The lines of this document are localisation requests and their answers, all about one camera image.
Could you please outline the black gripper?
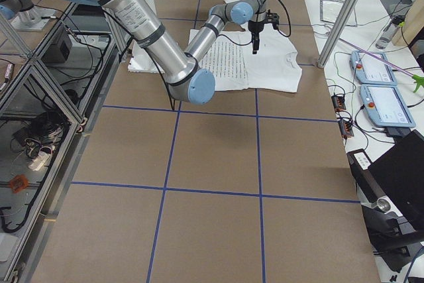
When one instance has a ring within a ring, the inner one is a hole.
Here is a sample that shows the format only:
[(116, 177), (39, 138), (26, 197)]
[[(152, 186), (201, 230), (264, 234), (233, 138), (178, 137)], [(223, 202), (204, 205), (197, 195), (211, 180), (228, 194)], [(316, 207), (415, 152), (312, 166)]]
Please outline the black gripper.
[(271, 24), (274, 30), (279, 30), (279, 22), (279, 14), (272, 13), (271, 11), (259, 12), (248, 21), (248, 30), (252, 36), (252, 54), (256, 54), (259, 51), (259, 34), (264, 30), (264, 25)]

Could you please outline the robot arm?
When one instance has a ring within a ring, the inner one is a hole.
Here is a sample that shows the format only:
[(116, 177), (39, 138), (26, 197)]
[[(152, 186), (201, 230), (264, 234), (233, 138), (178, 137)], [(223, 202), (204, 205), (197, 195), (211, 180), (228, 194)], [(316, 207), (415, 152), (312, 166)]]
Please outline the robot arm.
[(25, 27), (33, 27), (42, 22), (42, 15), (32, 0), (1, 0), (1, 14), (10, 21), (18, 17)]
[(264, 24), (273, 23), (276, 15), (266, 8), (266, 0), (240, 0), (216, 5), (209, 18), (186, 50), (169, 35), (146, 0), (68, 0), (74, 3), (100, 6), (111, 10), (123, 28), (132, 35), (141, 49), (164, 71), (164, 81), (170, 97), (201, 105), (215, 93), (215, 78), (201, 68), (199, 61), (216, 41), (227, 23), (248, 23), (252, 52), (259, 50), (259, 34)]

